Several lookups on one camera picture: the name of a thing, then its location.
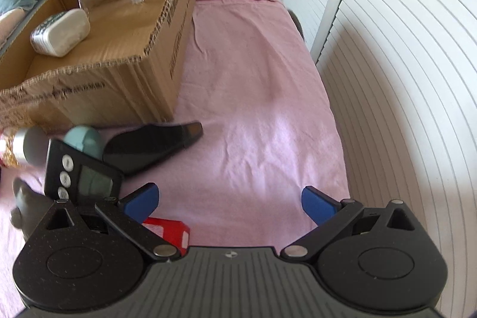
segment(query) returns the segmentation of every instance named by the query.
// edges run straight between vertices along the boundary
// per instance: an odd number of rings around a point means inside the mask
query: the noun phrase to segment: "cardboard box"
[[[194,4],[105,4],[90,14],[89,36],[53,58],[34,52],[30,33],[78,0],[46,1],[0,58],[0,127],[58,132],[172,120]]]

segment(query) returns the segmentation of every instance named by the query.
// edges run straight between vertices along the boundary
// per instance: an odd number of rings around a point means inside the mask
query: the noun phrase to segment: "blue gripper pad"
[[[123,213],[142,224],[159,205],[161,194],[156,184],[149,182],[118,202]]]
[[[321,225],[332,218],[342,206],[313,186],[307,186],[301,192],[301,207],[316,225]]]

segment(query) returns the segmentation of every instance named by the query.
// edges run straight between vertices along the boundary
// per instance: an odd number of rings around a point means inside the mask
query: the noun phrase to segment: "gray stuffed toy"
[[[17,207],[10,212],[10,222],[15,228],[22,230],[23,237],[27,241],[53,205],[53,200],[33,191],[20,178],[13,181],[13,194]]]

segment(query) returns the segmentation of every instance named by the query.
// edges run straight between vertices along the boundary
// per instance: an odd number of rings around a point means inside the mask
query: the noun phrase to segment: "bed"
[[[349,196],[328,97],[280,0],[197,0],[175,112],[176,122],[190,120],[201,121],[203,138],[126,181],[121,196],[156,182],[153,216],[185,222],[192,245],[280,250],[315,226],[301,209],[304,186]],[[41,192],[44,171],[2,171],[0,317],[22,309],[11,278],[23,244],[9,222],[15,176]]]

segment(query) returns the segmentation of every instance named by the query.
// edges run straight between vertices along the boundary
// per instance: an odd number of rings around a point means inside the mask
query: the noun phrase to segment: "red box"
[[[182,221],[147,217],[143,225],[168,243],[176,246],[182,255],[185,255],[187,252],[190,228]]]

